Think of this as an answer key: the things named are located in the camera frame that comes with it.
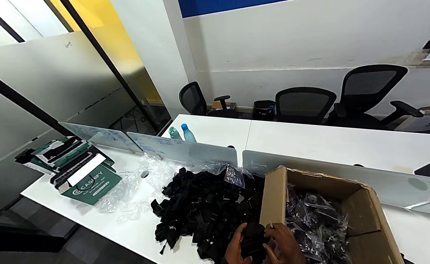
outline white desk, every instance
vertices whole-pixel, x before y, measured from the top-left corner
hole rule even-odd
[[[242,151],[246,149],[251,120],[178,115],[171,126],[176,128],[184,139],[183,129],[181,128],[183,123],[187,124],[197,142],[221,147],[230,145],[235,147],[238,156],[238,165],[242,166]],[[162,137],[170,137],[169,128]]]
[[[408,171],[399,166],[413,170],[430,161],[430,135],[427,134],[187,115],[178,116],[172,126],[182,133],[182,123],[188,125],[198,142],[233,145],[240,165],[240,156],[246,147],[255,151],[343,164],[360,163],[367,167],[404,172]],[[136,156],[118,149],[102,150],[114,159],[113,167],[117,171],[132,170]],[[152,190],[144,182],[135,200],[145,197]],[[174,252],[166,249],[165,254],[160,255],[162,244],[154,239],[159,218],[151,212],[142,214],[139,220],[117,224],[118,214],[101,214],[92,206],[59,195],[45,176],[21,194],[156,263],[202,262],[197,248],[191,245],[191,237],[182,237]],[[400,251],[416,264],[430,263],[430,215],[391,206],[383,208]]]
[[[115,161],[113,168],[117,171],[135,169],[137,155],[111,147],[100,147],[100,150]],[[154,234],[160,218],[152,212],[142,213],[138,220],[118,224],[116,220],[119,213],[99,213],[93,206],[62,196],[49,183],[49,179],[50,177],[42,176],[21,195],[158,264],[210,263],[199,259],[197,247],[191,245],[192,237],[181,237],[173,250],[170,251],[166,246],[164,255],[160,255],[163,244],[155,240]],[[134,200],[138,201],[152,191],[153,188],[144,180]]]
[[[430,163],[430,134],[252,121],[246,149],[413,174]]]

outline office chair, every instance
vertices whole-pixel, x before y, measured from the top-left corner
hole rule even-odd
[[[207,102],[205,101],[202,90],[197,82],[191,82],[184,86],[179,92],[179,100],[181,105],[191,115],[196,116],[209,116],[209,117],[227,117],[227,118],[238,118],[238,113],[233,109],[226,107],[225,100],[229,99],[229,95],[220,96],[213,101],[220,101],[221,110],[211,111],[207,114]]]
[[[277,121],[320,124],[337,95],[316,87],[293,87],[275,96]]]
[[[408,69],[397,65],[367,65],[351,70],[345,76],[339,103],[326,121],[327,125],[389,130],[387,124],[403,115],[422,117],[416,108],[402,102],[390,102],[396,110],[383,120],[365,114],[373,108],[406,75]]]

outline human hand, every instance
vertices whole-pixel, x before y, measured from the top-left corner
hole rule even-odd
[[[228,264],[252,264],[252,256],[248,256],[245,259],[242,259],[241,257],[241,232],[246,226],[247,223],[244,223],[236,229],[235,234],[226,249],[225,260]]]
[[[273,237],[280,250],[280,256],[273,252],[273,249],[264,244],[267,256],[271,264],[305,264],[306,258],[301,252],[300,245],[294,239],[291,230],[283,224],[272,224],[273,228],[265,229],[266,237]]]

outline water bottle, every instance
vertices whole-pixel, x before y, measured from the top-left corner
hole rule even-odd
[[[181,136],[179,135],[179,132],[173,126],[169,128],[169,136],[175,140],[183,140],[183,138],[181,138]]]
[[[185,140],[186,141],[190,141],[190,142],[197,142],[196,140],[195,140],[195,136],[194,136],[194,134],[192,134],[192,132],[190,132],[190,130],[187,128],[187,125],[186,124],[182,124],[181,125],[181,128],[183,129],[183,132],[184,132],[184,138],[185,138]]]

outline black waste bin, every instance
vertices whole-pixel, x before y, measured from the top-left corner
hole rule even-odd
[[[252,113],[253,120],[272,121],[275,119],[275,101],[260,100],[254,102],[254,111]]]

